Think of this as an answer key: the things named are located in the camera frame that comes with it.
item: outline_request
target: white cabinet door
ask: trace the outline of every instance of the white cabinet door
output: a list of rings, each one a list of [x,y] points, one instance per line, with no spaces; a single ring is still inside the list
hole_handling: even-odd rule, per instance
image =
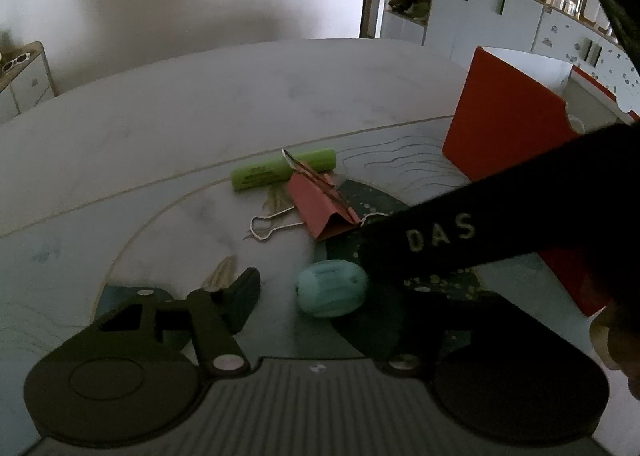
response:
[[[402,27],[402,40],[415,42],[422,46],[422,42],[424,41],[424,25],[405,20],[404,26]]]
[[[575,64],[611,91],[621,110],[640,110],[640,76],[628,55],[575,19],[544,12],[533,52]]]
[[[4,124],[14,116],[18,116],[18,108],[11,90],[6,87],[0,92],[0,124]]]
[[[468,0],[451,60],[469,69],[478,46],[530,52],[542,9],[536,0]]]
[[[399,39],[413,42],[419,46],[424,40],[424,26],[391,12],[385,12],[382,18],[382,39]]]
[[[404,19],[391,12],[382,15],[382,29],[380,30],[380,38],[382,39],[402,39],[402,27]]]
[[[47,91],[40,97],[40,100],[36,103],[36,106],[39,106],[43,102],[47,102],[47,100],[51,100],[54,97],[53,88],[50,86]]]
[[[424,46],[447,59],[451,57],[458,25],[468,10],[465,0],[431,0]]]
[[[49,77],[42,55],[36,57],[11,83],[11,89],[21,113],[35,106],[47,88],[49,88]]]
[[[547,7],[532,52],[576,65],[589,75],[600,51],[600,36],[572,17]]]
[[[606,39],[602,38],[601,45],[596,78],[616,96],[621,110],[640,113],[640,76],[636,67],[624,51]]]

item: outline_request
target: metal clip handle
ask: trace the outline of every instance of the metal clip handle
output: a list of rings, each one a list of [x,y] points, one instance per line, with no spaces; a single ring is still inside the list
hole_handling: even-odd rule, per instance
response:
[[[271,237],[271,235],[274,232],[276,232],[276,230],[290,229],[292,227],[299,227],[300,225],[304,225],[305,223],[303,221],[300,221],[298,223],[290,223],[289,225],[281,225],[279,227],[275,227],[274,229],[269,230],[269,233],[266,236],[261,236],[260,234],[258,234],[258,232],[256,232],[254,230],[254,221],[255,220],[271,221],[271,220],[277,218],[278,216],[282,216],[283,214],[291,212],[293,209],[295,209],[295,206],[289,207],[288,209],[284,209],[283,211],[280,211],[280,212],[276,212],[275,214],[271,214],[270,216],[254,216],[253,218],[251,218],[251,222],[249,223],[249,231],[251,232],[251,235],[256,240],[258,240],[260,242],[263,242],[263,241],[268,240]]]

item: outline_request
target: light blue eraser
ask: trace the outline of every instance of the light blue eraser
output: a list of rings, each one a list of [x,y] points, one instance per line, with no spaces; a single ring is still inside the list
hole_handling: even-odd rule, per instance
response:
[[[353,262],[316,262],[298,276],[298,305],[314,317],[346,315],[364,302],[368,281],[366,272]]]

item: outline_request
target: dark green circular pattern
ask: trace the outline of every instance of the dark green circular pattern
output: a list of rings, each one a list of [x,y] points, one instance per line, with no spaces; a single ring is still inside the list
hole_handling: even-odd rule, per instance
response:
[[[394,214],[409,208],[393,196],[369,185],[347,180],[340,192],[363,218],[369,213]],[[383,219],[372,216],[371,220]],[[327,259],[345,259],[359,263],[360,229],[335,236],[325,242]],[[335,330],[364,356],[386,360],[400,340],[404,322],[402,293],[396,284],[372,282],[364,304],[356,311],[332,319]],[[445,277],[429,275],[403,281],[409,288],[421,287],[429,292],[442,292],[455,300],[474,300],[480,283],[472,270],[459,270]],[[446,332],[441,356],[468,345],[468,332]]]

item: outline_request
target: metal bolt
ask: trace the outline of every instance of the metal bolt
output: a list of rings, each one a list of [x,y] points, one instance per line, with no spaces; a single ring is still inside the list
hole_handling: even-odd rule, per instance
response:
[[[411,371],[420,365],[420,359],[409,353],[402,353],[389,359],[389,365],[400,371]]]
[[[244,366],[244,359],[238,355],[219,355],[213,359],[213,367],[220,371],[235,371]]]

